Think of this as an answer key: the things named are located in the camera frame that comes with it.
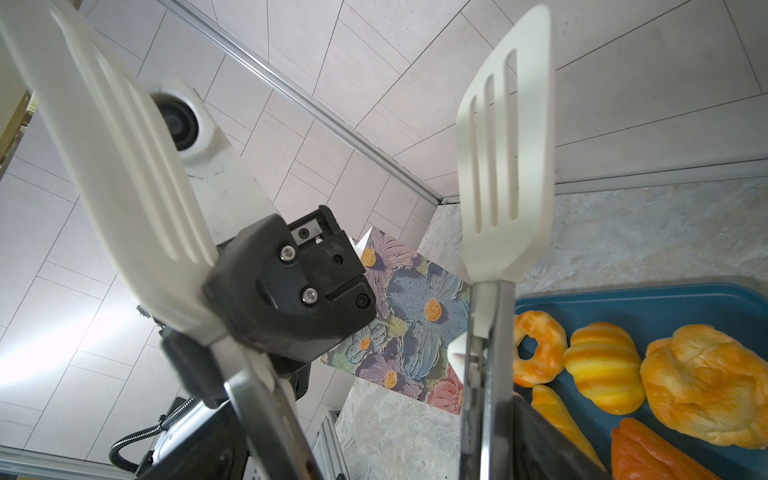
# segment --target pastry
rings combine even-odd
[[[576,330],[563,358],[578,391],[600,410],[626,415],[643,405],[640,355],[629,333],[613,323]]]
[[[598,464],[598,467],[605,471],[605,465],[598,458],[598,454],[587,440],[587,437],[581,433],[581,430],[574,422],[573,417],[565,408],[560,396],[555,391],[545,385],[536,385],[532,391],[531,406],[547,419],[565,438],[571,440],[576,448],[581,450],[591,461]]]
[[[635,419],[622,419],[611,441],[614,480],[719,480]]]
[[[538,342],[530,359],[523,360],[518,347],[526,336]],[[546,312],[524,312],[515,318],[515,351],[512,375],[515,385],[532,387],[554,380],[563,371],[563,352],[568,347],[565,330]]]
[[[669,428],[714,445],[768,446],[768,362],[725,333],[682,326],[648,346],[640,374]]]

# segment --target yellow pastry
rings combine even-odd
[[[518,347],[526,336],[538,342],[530,359],[523,360]],[[523,312],[515,317],[515,351],[512,376],[515,385],[531,388],[554,380],[563,371],[563,352],[568,347],[565,330],[546,312]]]
[[[571,443],[576,445],[576,448],[581,450],[591,461],[598,464],[598,467],[605,471],[605,465],[598,458],[598,454],[595,452],[592,444],[587,440],[587,437],[581,433],[581,430],[574,422],[573,417],[565,408],[560,396],[548,386],[536,385],[531,392],[533,398],[531,399],[531,406],[547,419],[557,430],[560,431],[565,438],[571,440]]]
[[[650,409],[714,445],[768,446],[768,362],[708,325],[686,325],[648,346],[640,368]]]
[[[600,410],[626,415],[643,405],[640,355],[629,333],[613,323],[576,330],[563,358],[578,391]]]

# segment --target white plastic piece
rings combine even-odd
[[[203,345],[225,335],[200,290],[214,241],[149,94],[63,0],[0,1],[0,34],[141,305]]]
[[[515,113],[507,88],[507,63],[513,52],[517,53],[519,158],[512,150]],[[493,98],[488,94],[491,86]],[[518,283],[549,244],[554,202],[553,89],[551,18],[549,9],[539,5],[494,48],[456,117],[463,258],[474,283]]]
[[[462,333],[448,344],[448,364],[456,373],[459,382],[464,382],[464,369],[467,364],[467,332]]]
[[[147,89],[151,95],[184,101],[197,117],[197,140],[179,156],[216,245],[278,213],[192,87],[171,79],[150,83]]]

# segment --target marble countertop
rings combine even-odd
[[[768,178],[558,195],[548,250],[519,296],[674,283],[768,294]],[[459,205],[439,207],[419,252],[468,280]],[[336,431],[353,480],[457,478],[458,416],[356,379]]]

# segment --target purple flower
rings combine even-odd
[[[367,352],[380,352],[385,342],[386,325],[375,320],[352,335],[352,342],[346,349],[346,359],[350,363],[360,363]]]
[[[437,365],[440,352],[467,330],[469,308],[460,300],[463,282],[434,263],[426,275],[397,270],[389,281],[387,300],[395,315],[409,324],[402,344],[403,367],[420,380]]]
[[[397,339],[389,342],[383,353],[368,354],[357,367],[355,375],[413,399],[417,399],[424,389],[421,382],[403,373]]]
[[[371,230],[361,261],[366,267],[366,279],[376,295],[376,313],[380,319],[387,319],[391,313],[386,302],[386,287],[392,273],[398,268],[413,268],[418,257],[411,248],[381,230]]]

